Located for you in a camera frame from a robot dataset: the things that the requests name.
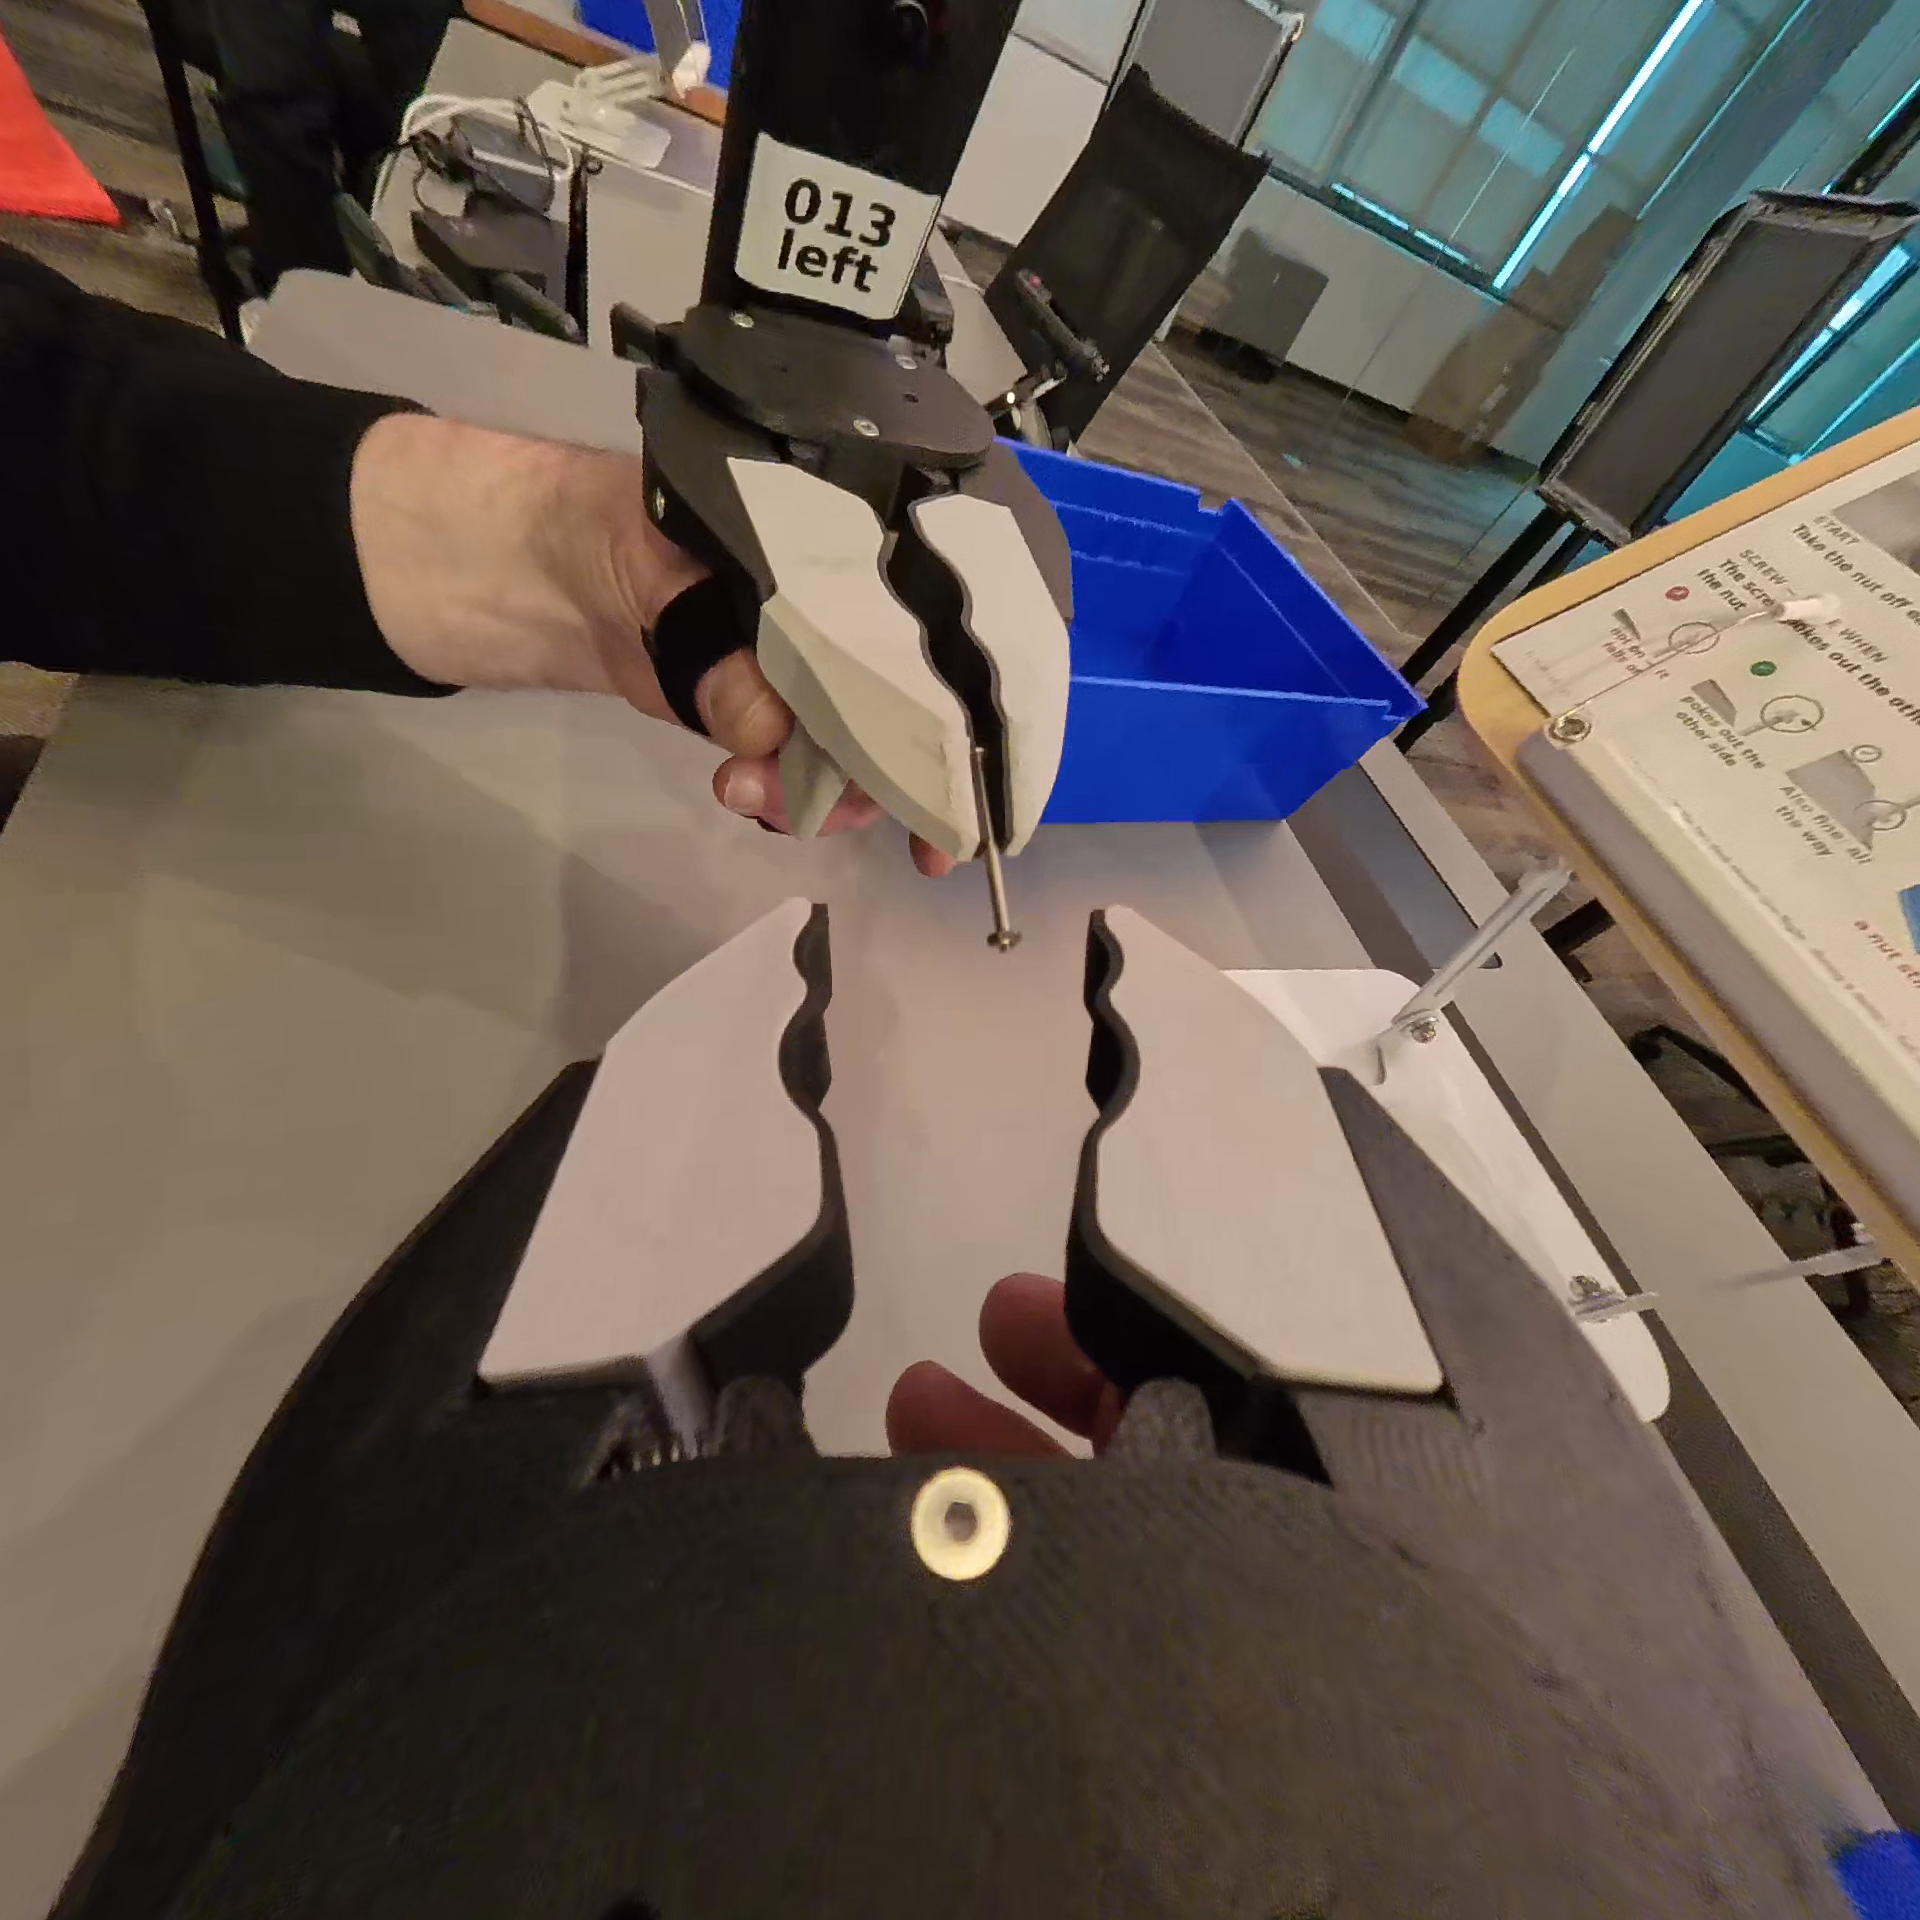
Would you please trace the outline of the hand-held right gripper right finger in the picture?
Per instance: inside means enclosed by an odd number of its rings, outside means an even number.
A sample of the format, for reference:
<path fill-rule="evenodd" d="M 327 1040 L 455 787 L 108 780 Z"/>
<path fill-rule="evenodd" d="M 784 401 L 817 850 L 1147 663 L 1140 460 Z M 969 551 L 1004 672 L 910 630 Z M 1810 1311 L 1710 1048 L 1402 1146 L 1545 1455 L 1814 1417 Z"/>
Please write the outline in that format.
<path fill-rule="evenodd" d="M 1442 1363 L 1310 1050 L 1124 905 L 1088 920 L 1083 1002 L 1066 1307 L 1096 1368 L 1218 1402 L 1436 1396 Z"/>

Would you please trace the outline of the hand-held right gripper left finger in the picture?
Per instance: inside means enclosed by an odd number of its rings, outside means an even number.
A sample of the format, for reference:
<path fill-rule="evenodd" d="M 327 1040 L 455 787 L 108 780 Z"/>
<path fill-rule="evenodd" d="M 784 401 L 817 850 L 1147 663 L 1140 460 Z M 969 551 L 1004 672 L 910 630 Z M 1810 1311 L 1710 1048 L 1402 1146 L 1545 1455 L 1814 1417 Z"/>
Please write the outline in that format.
<path fill-rule="evenodd" d="M 828 905 L 783 900 L 617 1030 L 481 1378 L 804 1385 L 856 1300 L 831 1002 Z"/>

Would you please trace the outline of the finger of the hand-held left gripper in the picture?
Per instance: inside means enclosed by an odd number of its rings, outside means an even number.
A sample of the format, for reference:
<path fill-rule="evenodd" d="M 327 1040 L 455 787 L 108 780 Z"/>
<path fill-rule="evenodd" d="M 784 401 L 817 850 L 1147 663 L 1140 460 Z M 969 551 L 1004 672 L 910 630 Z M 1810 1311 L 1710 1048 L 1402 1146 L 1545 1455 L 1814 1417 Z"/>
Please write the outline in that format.
<path fill-rule="evenodd" d="M 1025 854 L 1066 755 L 1073 684 L 1068 615 L 1014 510 L 969 494 L 926 496 L 904 544 L 935 666 L 960 696 L 991 776 L 1000 854 Z"/>
<path fill-rule="evenodd" d="M 728 460 L 774 591 L 759 670 L 795 719 L 780 755 L 784 816 L 817 836 L 851 785 L 937 850 L 976 850 L 971 736 L 882 575 L 870 503 L 793 465 Z"/>

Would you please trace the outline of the blue plastic bin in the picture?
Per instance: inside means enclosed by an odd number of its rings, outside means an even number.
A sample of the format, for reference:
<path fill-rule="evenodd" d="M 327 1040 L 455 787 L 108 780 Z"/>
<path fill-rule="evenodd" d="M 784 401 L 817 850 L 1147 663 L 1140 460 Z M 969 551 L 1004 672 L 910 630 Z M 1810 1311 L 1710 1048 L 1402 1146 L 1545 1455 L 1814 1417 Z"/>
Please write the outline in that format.
<path fill-rule="evenodd" d="M 1073 560 L 1044 826 L 1278 824 L 1424 708 L 1241 503 L 1007 442 Z"/>

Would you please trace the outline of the long metal screw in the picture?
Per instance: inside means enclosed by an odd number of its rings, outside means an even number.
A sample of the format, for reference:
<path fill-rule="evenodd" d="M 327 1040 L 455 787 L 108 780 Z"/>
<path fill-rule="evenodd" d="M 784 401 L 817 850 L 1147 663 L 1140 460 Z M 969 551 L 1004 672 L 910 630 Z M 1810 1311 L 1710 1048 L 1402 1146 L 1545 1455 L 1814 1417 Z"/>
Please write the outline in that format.
<path fill-rule="evenodd" d="M 1002 844 L 1000 844 L 996 831 L 995 831 L 992 785 L 991 785 L 988 758 L 985 758 L 985 751 L 976 744 L 969 751 L 969 770 L 971 770 L 976 827 L 979 827 L 976 860 L 979 860 L 984 878 L 988 882 L 988 897 L 991 897 L 991 907 L 992 907 L 992 930 L 995 929 L 1015 929 L 1011 900 L 1008 900 L 1008 895 L 1007 895 L 1004 867 L 1002 867 Z"/>

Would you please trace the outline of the person's left hand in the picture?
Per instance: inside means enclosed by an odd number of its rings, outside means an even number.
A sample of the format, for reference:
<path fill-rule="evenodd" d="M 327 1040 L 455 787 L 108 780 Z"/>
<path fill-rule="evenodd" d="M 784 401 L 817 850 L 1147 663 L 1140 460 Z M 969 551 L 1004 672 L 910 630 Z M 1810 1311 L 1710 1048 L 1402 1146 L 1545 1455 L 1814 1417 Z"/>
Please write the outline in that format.
<path fill-rule="evenodd" d="M 369 398 L 329 396 L 327 423 L 344 555 L 303 684 L 615 696 L 716 744 L 723 810 L 802 832 L 777 770 L 798 715 L 737 595 L 652 521 L 636 460 Z"/>

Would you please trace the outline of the small blue bin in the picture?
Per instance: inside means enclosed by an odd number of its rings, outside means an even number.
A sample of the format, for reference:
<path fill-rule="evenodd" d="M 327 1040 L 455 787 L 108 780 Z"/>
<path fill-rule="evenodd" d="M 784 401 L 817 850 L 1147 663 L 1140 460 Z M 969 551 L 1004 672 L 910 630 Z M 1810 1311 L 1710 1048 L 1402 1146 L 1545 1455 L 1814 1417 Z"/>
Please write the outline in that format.
<path fill-rule="evenodd" d="M 688 48 L 704 48 L 704 84 L 729 88 L 742 3 L 579 3 L 577 10 L 591 32 L 641 52 L 657 52 L 665 32 L 670 64 L 683 64 Z"/>

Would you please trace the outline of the black mesh office chair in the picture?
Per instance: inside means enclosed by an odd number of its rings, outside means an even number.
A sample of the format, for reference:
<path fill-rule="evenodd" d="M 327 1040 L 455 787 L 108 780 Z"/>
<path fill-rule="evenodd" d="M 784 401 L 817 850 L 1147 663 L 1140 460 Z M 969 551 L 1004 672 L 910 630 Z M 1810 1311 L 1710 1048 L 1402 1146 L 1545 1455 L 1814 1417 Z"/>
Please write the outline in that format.
<path fill-rule="evenodd" d="M 1015 260 L 1038 272 L 1070 326 L 1097 340 L 1113 367 L 1106 402 L 1178 314 L 1262 179 L 1256 153 L 1198 127 L 1135 68 L 1002 268 Z"/>

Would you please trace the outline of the dark grey storage box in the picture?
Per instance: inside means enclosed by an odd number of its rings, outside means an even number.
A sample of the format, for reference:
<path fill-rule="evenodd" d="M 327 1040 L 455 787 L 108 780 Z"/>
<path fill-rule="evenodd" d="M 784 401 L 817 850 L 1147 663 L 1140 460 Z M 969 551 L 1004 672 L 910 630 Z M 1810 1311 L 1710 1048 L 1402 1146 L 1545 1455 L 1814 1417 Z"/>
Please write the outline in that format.
<path fill-rule="evenodd" d="M 1287 363 L 1326 289 L 1326 272 L 1247 226 L 1210 270 L 1193 337 L 1215 359 L 1271 378 Z"/>

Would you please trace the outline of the silver framed panel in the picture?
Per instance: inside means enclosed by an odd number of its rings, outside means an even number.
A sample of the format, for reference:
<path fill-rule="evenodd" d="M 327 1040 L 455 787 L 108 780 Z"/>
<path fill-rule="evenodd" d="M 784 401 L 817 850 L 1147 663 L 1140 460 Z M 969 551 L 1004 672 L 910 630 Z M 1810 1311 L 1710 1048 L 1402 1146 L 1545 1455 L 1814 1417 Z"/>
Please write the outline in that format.
<path fill-rule="evenodd" d="M 1162 98 L 1247 148 L 1308 17 L 1278 3 L 1144 3 L 1115 81 L 1144 68 Z"/>

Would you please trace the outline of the cardboard box stack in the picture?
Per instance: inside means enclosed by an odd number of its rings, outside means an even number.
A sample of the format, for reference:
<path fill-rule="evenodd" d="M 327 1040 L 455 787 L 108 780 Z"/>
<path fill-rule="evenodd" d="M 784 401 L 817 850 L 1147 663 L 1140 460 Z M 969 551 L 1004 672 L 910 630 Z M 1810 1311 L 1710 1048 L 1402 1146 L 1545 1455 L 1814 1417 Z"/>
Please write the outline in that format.
<path fill-rule="evenodd" d="M 1531 265 L 1519 278 L 1432 374 L 1409 418 L 1415 448 L 1444 465 L 1473 465 L 1500 442 L 1638 225 L 1639 215 L 1603 207 L 1552 268 Z"/>

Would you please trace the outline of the wooden instruction board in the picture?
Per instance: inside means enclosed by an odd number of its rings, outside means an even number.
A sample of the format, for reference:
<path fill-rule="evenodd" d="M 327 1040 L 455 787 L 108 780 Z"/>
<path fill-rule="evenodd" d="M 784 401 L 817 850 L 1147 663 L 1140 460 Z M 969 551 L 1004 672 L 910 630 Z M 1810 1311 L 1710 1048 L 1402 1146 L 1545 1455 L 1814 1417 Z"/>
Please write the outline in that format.
<path fill-rule="evenodd" d="M 1910 1283 L 1918 414 L 1527 593 L 1478 742 Z"/>

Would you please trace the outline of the black framed panel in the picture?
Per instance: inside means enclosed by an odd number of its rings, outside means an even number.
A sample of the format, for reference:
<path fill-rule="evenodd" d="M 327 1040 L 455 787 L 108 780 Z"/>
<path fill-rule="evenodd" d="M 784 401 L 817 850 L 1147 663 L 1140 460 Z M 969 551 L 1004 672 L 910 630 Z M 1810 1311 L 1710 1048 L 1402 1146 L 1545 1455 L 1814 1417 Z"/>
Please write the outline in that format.
<path fill-rule="evenodd" d="M 1824 379 L 1884 318 L 1915 321 L 1915 207 L 1760 190 L 1721 214 L 1580 402 L 1531 478 L 1535 514 L 1402 666 L 1426 708 L 1402 751 L 1452 715 L 1457 650 L 1527 582 L 1614 553 L 1690 510 L 1915 412 L 1915 343 L 1836 418 Z"/>

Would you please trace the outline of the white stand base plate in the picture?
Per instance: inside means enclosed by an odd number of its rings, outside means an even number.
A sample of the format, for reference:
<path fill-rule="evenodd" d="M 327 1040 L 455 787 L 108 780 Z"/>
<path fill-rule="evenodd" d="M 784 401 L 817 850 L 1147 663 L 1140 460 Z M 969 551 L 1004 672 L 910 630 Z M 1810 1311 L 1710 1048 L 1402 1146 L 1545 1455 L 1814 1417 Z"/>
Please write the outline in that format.
<path fill-rule="evenodd" d="M 1582 1326 L 1643 1424 L 1659 1422 L 1668 1410 L 1672 1382 L 1643 1312 L 1627 1305 L 1622 1274 L 1466 1042 L 1442 1016 L 1432 1040 L 1386 1035 L 1390 1018 L 1415 996 L 1414 980 L 1376 967 L 1232 969 L 1231 979 L 1320 1066 L 1343 1068 L 1369 1088 L 1374 1103 Z"/>

